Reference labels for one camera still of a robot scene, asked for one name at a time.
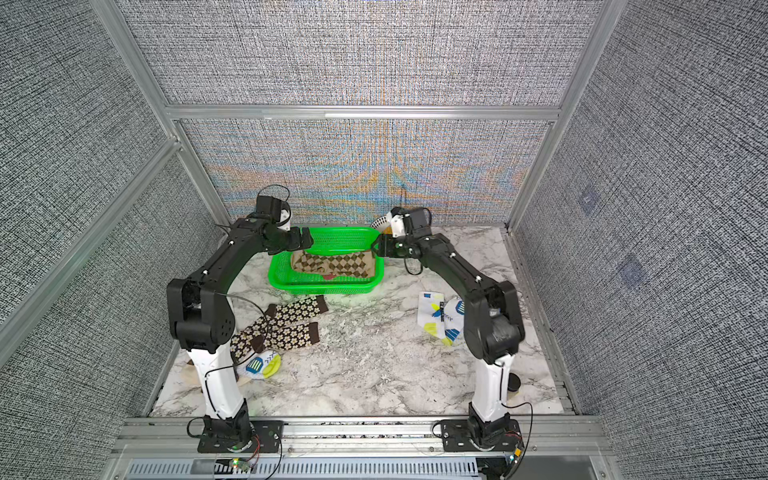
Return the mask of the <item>aluminium front rail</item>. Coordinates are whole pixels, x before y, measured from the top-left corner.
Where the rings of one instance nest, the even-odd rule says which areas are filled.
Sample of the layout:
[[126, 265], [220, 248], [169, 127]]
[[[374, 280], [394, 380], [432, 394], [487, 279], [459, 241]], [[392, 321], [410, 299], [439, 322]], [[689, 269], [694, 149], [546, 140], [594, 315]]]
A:
[[187, 418], [124, 422], [104, 479], [619, 479], [591, 416], [516, 416], [494, 450], [459, 436], [459, 416], [258, 417], [261, 452], [198, 451]]

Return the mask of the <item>brown jar black lid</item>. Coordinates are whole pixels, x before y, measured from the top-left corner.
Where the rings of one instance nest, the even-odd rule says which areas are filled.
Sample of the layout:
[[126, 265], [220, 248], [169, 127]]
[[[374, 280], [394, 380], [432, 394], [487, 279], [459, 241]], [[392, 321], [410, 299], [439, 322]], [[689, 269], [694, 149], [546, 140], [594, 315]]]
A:
[[522, 385], [520, 377], [515, 373], [510, 373], [507, 380], [507, 391], [510, 393], [517, 393]]

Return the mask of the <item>brown daisy sock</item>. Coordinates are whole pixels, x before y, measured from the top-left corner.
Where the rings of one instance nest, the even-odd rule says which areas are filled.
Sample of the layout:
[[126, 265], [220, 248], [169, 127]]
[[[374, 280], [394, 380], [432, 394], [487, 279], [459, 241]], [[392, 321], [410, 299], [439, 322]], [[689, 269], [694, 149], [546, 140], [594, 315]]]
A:
[[328, 312], [323, 295], [311, 296], [286, 305], [270, 304], [266, 313], [235, 333], [230, 352], [235, 361], [242, 361], [253, 353], [268, 350], [264, 347], [265, 334], [281, 327], [317, 322], [316, 318]]
[[278, 352], [309, 347], [320, 342], [317, 322], [297, 324], [271, 330], [265, 334], [264, 347]]

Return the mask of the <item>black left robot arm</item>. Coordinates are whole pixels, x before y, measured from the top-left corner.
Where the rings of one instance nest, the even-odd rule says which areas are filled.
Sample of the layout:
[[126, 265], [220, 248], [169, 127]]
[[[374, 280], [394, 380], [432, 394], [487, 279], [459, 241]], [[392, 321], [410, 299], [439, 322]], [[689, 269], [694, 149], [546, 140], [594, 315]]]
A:
[[255, 210], [230, 226], [223, 244], [202, 267], [168, 283], [170, 333], [182, 349], [213, 354], [230, 340], [235, 316], [227, 294], [252, 257], [306, 250], [313, 245], [307, 228], [290, 225], [291, 216], [287, 201], [259, 196]]

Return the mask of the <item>brown checkered argyle sock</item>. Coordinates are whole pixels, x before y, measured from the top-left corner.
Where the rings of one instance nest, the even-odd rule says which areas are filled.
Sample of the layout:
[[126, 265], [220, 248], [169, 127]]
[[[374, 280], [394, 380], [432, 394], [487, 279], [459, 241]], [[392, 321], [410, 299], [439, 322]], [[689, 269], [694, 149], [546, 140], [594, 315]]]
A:
[[319, 255], [300, 251], [291, 255], [290, 264], [296, 272], [320, 275], [326, 280], [337, 277], [371, 279], [376, 273], [376, 258], [371, 251], [342, 255]]

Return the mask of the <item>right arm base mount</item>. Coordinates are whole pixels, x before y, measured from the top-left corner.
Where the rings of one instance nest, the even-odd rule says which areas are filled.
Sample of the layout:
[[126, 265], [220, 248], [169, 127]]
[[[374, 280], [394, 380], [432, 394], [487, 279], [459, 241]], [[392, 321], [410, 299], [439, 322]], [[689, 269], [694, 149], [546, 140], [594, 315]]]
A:
[[508, 452], [522, 454], [523, 435], [519, 422], [512, 418], [508, 386], [513, 355], [504, 355], [493, 363], [475, 362], [475, 388], [468, 416], [438, 423], [443, 450], [459, 452]]

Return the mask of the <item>green plastic basket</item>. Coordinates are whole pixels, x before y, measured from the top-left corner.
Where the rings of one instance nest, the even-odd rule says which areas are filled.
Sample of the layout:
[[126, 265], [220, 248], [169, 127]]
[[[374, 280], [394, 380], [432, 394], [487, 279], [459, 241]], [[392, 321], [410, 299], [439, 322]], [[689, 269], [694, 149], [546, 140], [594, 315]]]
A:
[[[379, 236], [370, 227], [310, 227], [313, 246], [309, 253], [336, 256], [369, 250]], [[384, 259], [375, 258], [373, 275], [368, 279], [298, 272], [291, 266], [292, 252], [272, 257], [268, 272], [270, 285], [295, 295], [366, 294], [380, 284], [384, 276]]]

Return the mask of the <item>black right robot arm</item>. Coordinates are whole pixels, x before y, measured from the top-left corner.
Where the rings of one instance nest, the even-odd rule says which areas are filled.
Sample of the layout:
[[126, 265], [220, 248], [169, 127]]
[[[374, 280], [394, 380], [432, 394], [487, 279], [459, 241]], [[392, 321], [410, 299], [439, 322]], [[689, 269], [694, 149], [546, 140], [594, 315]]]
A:
[[378, 257], [417, 260], [455, 291], [465, 307], [465, 342], [475, 358], [491, 365], [517, 354], [525, 327], [515, 286], [475, 268], [444, 234], [432, 231], [431, 219], [426, 207], [393, 208], [372, 223], [379, 232], [372, 251]]

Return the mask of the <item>patterned white bowl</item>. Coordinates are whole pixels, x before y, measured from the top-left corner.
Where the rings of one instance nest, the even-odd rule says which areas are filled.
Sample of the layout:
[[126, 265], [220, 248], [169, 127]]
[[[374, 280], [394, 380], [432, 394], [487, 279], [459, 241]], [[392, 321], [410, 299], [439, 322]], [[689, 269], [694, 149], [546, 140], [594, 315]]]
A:
[[383, 232], [385, 231], [389, 226], [390, 220], [388, 219], [387, 215], [380, 216], [376, 218], [370, 225], [371, 228], [376, 229], [377, 231]]

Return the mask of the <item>white sock blue yellow patches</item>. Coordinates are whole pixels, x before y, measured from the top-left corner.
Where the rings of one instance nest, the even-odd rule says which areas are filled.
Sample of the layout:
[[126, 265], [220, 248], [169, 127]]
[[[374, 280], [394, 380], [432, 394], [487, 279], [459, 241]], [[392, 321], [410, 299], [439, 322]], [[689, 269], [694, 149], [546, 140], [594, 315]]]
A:
[[445, 297], [437, 292], [421, 292], [418, 298], [417, 323], [428, 334], [445, 339], [443, 308]]

